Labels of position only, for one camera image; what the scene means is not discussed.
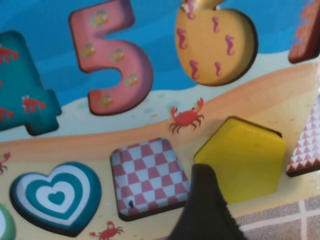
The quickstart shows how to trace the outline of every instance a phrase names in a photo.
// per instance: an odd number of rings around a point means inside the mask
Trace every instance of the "teal striped heart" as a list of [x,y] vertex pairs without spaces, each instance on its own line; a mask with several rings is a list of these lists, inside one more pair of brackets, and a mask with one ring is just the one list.
[[49,176],[26,173],[11,185],[10,200],[30,223],[76,237],[91,221],[101,201],[97,174],[78,162],[58,165]]

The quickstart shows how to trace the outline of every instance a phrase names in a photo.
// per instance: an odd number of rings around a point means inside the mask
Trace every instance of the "pink seahorse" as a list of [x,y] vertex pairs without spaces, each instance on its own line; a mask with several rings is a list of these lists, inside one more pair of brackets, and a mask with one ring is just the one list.
[[186,36],[185,36],[186,31],[183,30],[182,28],[177,28],[176,29],[176,34],[179,37],[179,48],[180,49],[186,49],[187,48],[187,44],[185,43],[186,40]]
[[197,72],[198,72],[198,67],[197,67],[198,62],[197,62],[197,61],[194,61],[194,60],[191,60],[191,61],[189,62],[189,65],[190,65],[190,67],[191,67],[191,69],[192,69],[192,73],[191,73],[192,79],[193,79],[193,80],[197,80],[197,79],[199,78],[199,75],[196,75]]
[[213,24],[214,24],[214,26],[213,26],[213,31],[215,32],[215,33],[218,33],[220,30],[219,30],[219,18],[217,17],[217,16],[214,16],[213,18],[212,18],[212,22],[213,22]]
[[225,36],[225,41],[226,41],[226,43],[228,44],[228,48],[227,48],[227,50],[226,50],[226,53],[227,53],[229,56],[232,56],[232,55],[235,54],[235,50],[232,49],[232,48],[234,47],[234,43],[233,43],[233,40],[234,40],[234,39],[235,39],[235,38],[232,37],[232,36],[230,36],[230,35]]
[[186,0],[186,4],[188,6],[188,13],[187,13],[187,17],[188,19],[190,20],[193,20],[196,18],[196,15],[194,14],[194,11],[195,11],[195,6],[194,6],[194,3],[196,2],[196,0]]
[[215,75],[217,75],[218,77],[220,77],[220,76],[221,76],[221,62],[216,61],[216,62],[214,63],[214,65],[215,65],[215,69],[216,69]]

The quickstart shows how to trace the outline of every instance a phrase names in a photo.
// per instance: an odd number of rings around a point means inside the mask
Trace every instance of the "crab illustration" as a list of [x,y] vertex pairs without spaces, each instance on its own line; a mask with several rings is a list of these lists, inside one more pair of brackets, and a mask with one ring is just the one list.
[[106,230],[98,232],[98,234],[95,232],[90,232],[90,236],[97,237],[99,238],[99,240],[111,240],[110,238],[115,236],[116,234],[121,235],[121,233],[124,233],[122,227],[116,227],[112,221],[108,221],[106,225]]
[[178,115],[176,115],[178,109],[175,106],[173,106],[171,108],[171,115],[172,115],[172,118],[174,119],[174,123],[171,123],[169,126],[170,130],[172,128],[172,134],[174,134],[175,131],[176,133],[179,134],[180,128],[187,127],[189,125],[192,125],[194,127],[193,130],[195,130],[197,128],[197,125],[194,123],[194,121],[199,122],[199,127],[200,127],[201,125],[200,118],[205,119],[205,117],[202,114],[198,115],[198,112],[201,110],[203,105],[204,105],[204,100],[201,97],[200,100],[196,102],[196,107],[193,107],[192,109],[184,112],[180,112]]
[[10,152],[0,155],[0,176],[5,172],[5,170],[8,170],[7,166],[3,165],[3,163],[8,161],[10,157]]

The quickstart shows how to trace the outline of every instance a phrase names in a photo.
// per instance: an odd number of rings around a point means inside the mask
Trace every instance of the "yellow pentagon puzzle piece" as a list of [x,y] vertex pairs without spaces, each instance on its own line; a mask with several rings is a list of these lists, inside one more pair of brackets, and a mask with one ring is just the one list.
[[284,163],[281,134],[237,117],[228,118],[195,154],[216,172],[228,204],[274,193]]

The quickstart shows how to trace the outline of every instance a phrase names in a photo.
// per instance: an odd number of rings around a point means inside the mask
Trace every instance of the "seahorse pattern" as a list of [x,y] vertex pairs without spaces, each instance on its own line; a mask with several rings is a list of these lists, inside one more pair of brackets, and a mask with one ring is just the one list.
[[[195,0],[187,0],[187,6],[188,6],[188,14],[186,15],[187,18],[189,20],[193,20],[195,19],[196,15],[194,14],[194,3]],[[211,19],[212,23],[213,23],[213,32],[215,34],[220,32],[219,29],[219,18],[217,16],[213,16]],[[178,46],[180,49],[184,50],[188,47],[188,45],[186,44],[186,35],[187,35],[187,31],[182,29],[182,28],[177,28],[175,33],[178,36]],[[228,56],[233,56],[236,54],[236,51],[234,50],[234,40],[235,38],[232,37],[231,35],[226,35],[224,37],[225,42],[226,42],[226,54]],[[189,65],[191,67],[191,77],[193,80],[197,80],[200,78],[199,74],[198,74],[198,62],[196,60],[190,60]],[[220,77],[222,76],[222,66],[221,66],[221,62],[220,61],[215,61],[214,62],[214,66],[215,66],[215,75]]]

